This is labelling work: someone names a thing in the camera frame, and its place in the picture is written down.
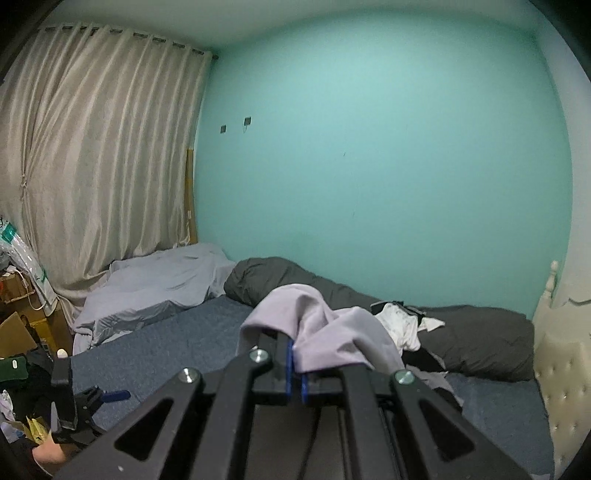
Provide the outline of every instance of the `tufted headboard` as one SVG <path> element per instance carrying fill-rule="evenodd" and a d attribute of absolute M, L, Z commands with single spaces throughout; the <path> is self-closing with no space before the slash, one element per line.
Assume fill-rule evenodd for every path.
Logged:
<path fill-rule="evenodd" d="M 557 270 L 552 262 L 533 318 L 534 371 L 548 411 L 556 478 L 591 429 L 591 301 L 569 298 L 553 307 Z"/>

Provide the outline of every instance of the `curtain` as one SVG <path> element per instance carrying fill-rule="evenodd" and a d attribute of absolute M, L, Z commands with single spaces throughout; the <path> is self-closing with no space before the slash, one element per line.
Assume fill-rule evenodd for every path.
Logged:
<path fill-rule="evenodd" d="M 31 37 L 0 86 L 0 214 L 69 321 L 113 260 L 188 242 L 185 163 L 211 58 L 64 24 Z"/>

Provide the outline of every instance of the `silver screw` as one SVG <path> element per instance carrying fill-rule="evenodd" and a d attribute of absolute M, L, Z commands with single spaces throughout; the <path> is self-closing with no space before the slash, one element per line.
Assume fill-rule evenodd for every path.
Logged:
<path fill-rule="evenodd" d="M 267 361 L 269 354 L 260 348 L 253 350 L 250 354 L 251 360 L 257 364 Z"/>
<path fill-rule="evenodd" d="M 199 372 L 194 368 L 183 368 L 178 374 L 178 379 L 183 383 L 193 383 L 199 378 Z"/>
<path fill-rule="evenodd" d="M 410 370 L 398 370 L 394 378 L 401 385 L 410 385 L 414 382 L 414 374 Z"/>

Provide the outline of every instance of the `white ceiling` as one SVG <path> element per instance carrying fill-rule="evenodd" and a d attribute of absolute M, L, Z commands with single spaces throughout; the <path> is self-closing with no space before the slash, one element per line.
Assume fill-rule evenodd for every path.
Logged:
<path fill-rule="evenodd" d="M 46 23 L 132 27 L 219 50 L 298 20 L 372 7 L 459 11 L 528 30 L 538 20 L 528 0 L 63 0 Z"/>

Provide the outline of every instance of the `light purple cloth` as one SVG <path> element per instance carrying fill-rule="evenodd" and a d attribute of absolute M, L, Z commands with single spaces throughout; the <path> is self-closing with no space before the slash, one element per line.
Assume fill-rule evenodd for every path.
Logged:
<path fill-rule="evenodd" d="M 266 328 L 294 340 L 298 373 L 360 363 L 384 374 L 404 368 L 378 319 L 359 307 L 331 310 L 308 285 L 286 285 L 269 293 L 242 324 L 238 351 L 252 348 Z"/>

